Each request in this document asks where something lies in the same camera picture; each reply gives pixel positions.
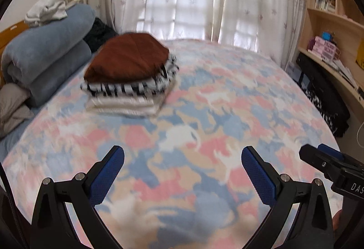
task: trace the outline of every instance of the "pile of white clothes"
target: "pile of white clothes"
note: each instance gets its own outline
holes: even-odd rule
[[[24,22],[29,27],[42,26],[50,21],[67,17],[66,10],[81,0],[39,0],[26,14]]]

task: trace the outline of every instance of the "bookshelf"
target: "bookshelf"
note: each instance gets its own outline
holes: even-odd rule
[[[310,39],[321,36],[325,31],[334,33],[334,39],[341,50],[341,62],[350,69],[358,86],[364,89],[364,70],[356,63],[358,47],[364,39],[364,16],[354,0],[333,1],[334,12],[329,12],[315,8],[316,0],[306,0],[305,21],[298,42],[298,51],[325,69],[328,78],[348,107],[360,121],[364,121],[364,100],[359,93],[340,74],[307,51]]]

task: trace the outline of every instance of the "wooden shelf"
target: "wooden shelf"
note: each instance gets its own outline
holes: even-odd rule
[[[364,32],[364,26],[361,25],[358,22],[355,22],[354,20],[350,20],[344,16],[337,15],[335,13],[326,12],[323,10],[318,10],[314,8],[307,8],[308,12],[314,13],[318,17],[321,17],[322,19],[333,21],[337,24],[341,24],[345,26],[346,28],[350,28],[353,31],[363,33]]]
[[[328,73],[330,73],[336,80],[338,80],[345,89],[360,103],[360,105],[364,109],[364,100],[360,97],[359,93],[347,82],[336,70],[327,65],[321,58],[316,56],[315,54],[308,52],[306,49],[298,48],[298,51],[310,57],[313,61],[318,63],[321,67],[323,67]]]

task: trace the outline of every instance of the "pink box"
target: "pink box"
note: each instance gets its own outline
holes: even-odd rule
[[[320,38],[319,36],[315,37],[315,45],[319,45],[319,46],[326,46],[330,49],[336,50],[336,46],[329,42],[329,41],[325,41],[324,39]]]
[[[326,58],[330,61],[332,60],[337,60],[340,58],[340,50],[339,49],[336,49],[336,52],[335,53],[332,53],[332,50],[329,50],[330,52],[326,52],[324,51],[322,54],[321,54],[321,57],[322,58]]]
[[[312,48],[312,52],[318,56],[321,57],[321,54],[322,54],[322,50],[321,49],[317,49],[315,46]]]
[[[323,38],[320,38],[319,36],[316,36],[315,41],[316,43],[320,43],[321,45],[325,44],[325,40]]]
[[[336,50],[336,46],[329,41],[325,41],[325,46],[328,47],[329,49]]]
[[[324,46],[325,45],[323,45],[322,43],[320,43],[320,42],[315,42],[315,45],[314,45],[314,47],[317,47],[318,49],[323,49],[324,48]]]
[[[323,51],[324,51],[325,53],[329,53],[330,55],[334,55],[334,54],[335,54],[335,50],[332,50],[332,49],[330,49],[330,48],[329,48],[329,47],[327,47],[327,46],[324,46]]]

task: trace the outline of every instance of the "blue gripper pad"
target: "blue gripper pad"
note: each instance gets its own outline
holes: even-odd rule
[[[261,160],[261,163],[259,163],[258,158],[254,156],[250,148],[252,147],[245,147],[243,149],[241,162],[263,204],[273,207],[277,200],[276,185],[261,166],[261,163],[264,163],[264,161],[258,155]]]
[[[329,155],[329,156],[333,156],[334,158],[338,159],[339,161],[343,161],[344,160],[344,156],[341,152],[325,145],[325,144],[320,144],[317,147],[318,150],[320,150],[321,152]]]
[[[88,200],[92,207],[102,203],[116,176],[124,165],[124,150],[119,146],[114,146],[109,154],[101,162],[103,167],[90,184]]]

